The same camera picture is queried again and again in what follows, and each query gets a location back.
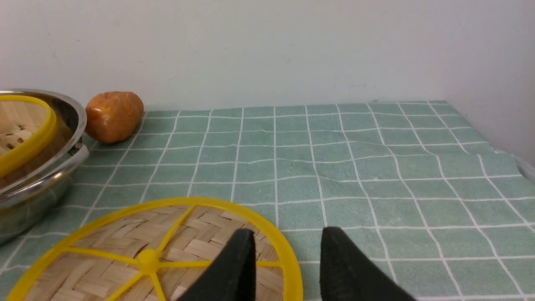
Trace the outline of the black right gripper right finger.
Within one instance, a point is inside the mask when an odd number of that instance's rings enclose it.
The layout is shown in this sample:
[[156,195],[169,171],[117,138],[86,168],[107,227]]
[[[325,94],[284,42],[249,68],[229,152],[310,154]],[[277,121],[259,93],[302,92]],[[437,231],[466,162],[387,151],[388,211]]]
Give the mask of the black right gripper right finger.
[[323,301],[414,301],[378,268],[340,227],[321,237],[320,293]]

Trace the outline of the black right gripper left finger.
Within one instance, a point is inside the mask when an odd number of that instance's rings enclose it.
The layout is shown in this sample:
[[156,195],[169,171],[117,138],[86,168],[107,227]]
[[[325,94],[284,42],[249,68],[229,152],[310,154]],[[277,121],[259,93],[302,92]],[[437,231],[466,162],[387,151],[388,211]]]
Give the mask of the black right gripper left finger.
[[201,276],[179,301],[254,301],[256,255],[253,232],[236,230]]

